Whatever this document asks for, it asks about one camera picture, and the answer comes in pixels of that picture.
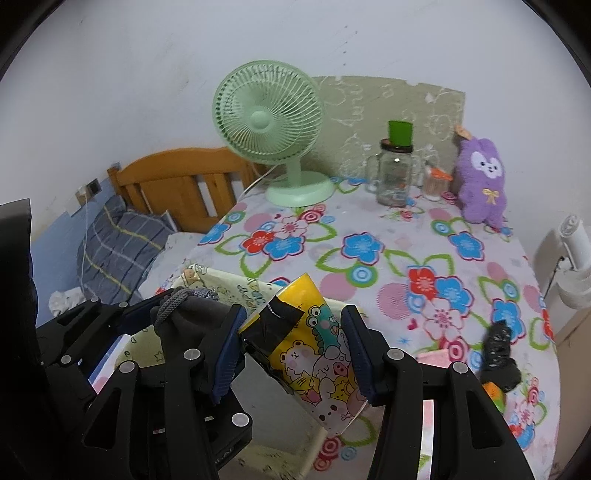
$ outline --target blue gripper pad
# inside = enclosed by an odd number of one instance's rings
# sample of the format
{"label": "blue gripper pad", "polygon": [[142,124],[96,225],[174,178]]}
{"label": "blue gripper pad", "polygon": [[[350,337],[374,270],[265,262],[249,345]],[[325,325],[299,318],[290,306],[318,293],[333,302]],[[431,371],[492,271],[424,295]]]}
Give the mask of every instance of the blue gripper pad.
{"label": "blue gripper pad", "polygon": [[214,405],[220,403],[222,397],[230,390],[236,365],[241,355],[243,355],[238,329],[245,320],[245,308],[233,305],[220,328],[221,331],[225,330],[226,337],[223,340],[213,369],[213,385],[209,397]]}
{"label": "blue gripper pad", "polygon": [[369,330],[354,305],[347,305],[340,314],[340,325],[347,336],[351,363],[361,394],[372,406],[384,404],[383,388],[379,384],[384,377],[382,355],[388,351],[388,343],[381,333]]}

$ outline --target tablecloth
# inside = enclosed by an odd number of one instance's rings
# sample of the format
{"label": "tablecloth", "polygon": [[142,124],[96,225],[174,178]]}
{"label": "tablecloth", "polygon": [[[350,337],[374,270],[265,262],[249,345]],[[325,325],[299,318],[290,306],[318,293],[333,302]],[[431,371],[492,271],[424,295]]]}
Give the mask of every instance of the tablecloth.
{"label": "tablecloth", "polygon": [[[475,373],[487,327],[505,320],[522,383],[506,395],[504,418],[535,477],[548,478],[558,361],[546,306],[512,229],[464,222],[451,193],[431,202],[413,187],[407,206],[395,209],[379,205],[363,179],[332,180],[334,195],[304,208],[272,205],[254,189],[190,259],[279,285],[308,273],[325,297],[363,310],[368,327],[391,347],[414,356],[447,349],[450,361],[464,361]],[[328,438],[310,477],[363,478],[380,415],[367,410],[343,436]],[[429,471],[424,451],[418,478]]]}

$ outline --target fan base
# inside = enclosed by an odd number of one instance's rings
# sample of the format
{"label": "fan base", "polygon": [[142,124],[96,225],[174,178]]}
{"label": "fan base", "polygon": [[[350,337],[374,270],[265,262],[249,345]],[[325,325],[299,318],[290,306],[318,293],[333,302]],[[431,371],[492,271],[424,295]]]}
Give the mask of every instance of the fan base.
{"label": "fan base", "polygon": [[291,187],[287,178],[274,180],[267,187],[265,196],[269,202],[281,207],[305,207],[324,202],[335,192],[335,184],[317,171],[304,170],[301,185]]}

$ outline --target white wall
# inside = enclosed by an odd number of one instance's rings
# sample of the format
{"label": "white wall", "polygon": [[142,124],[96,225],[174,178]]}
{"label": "white wall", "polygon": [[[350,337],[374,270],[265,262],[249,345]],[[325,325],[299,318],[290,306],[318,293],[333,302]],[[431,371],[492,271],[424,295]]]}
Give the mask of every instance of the white wall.
{"label": "white wall", "polygon": [[504,159],[527,254],[565,213],[591,220],[591,91],[519,0],[66,0],[0,82],[0,202],[30,196],[39,232],[114,162],[221,145],[213,92],[253,59],[462,90],[465,125]]}

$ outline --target wooden furniture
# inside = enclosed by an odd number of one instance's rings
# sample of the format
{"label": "wooden furniture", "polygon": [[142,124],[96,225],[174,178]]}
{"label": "wooden furniture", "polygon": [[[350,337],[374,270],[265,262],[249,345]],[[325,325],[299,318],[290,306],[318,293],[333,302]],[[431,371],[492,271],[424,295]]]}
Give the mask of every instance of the wooden furniture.
{"label": "wooden furniture", "polygon": [[[248,162],[227,148],[179,148],[134,161],[123,170],[107,170],[115,191],[143,213],[168,210],[185,232],[207,233],[236,203],[230,173],[238,173],[244,188],[254,180]],[[216,214],[207,212],[197,176],[203,176]]]}

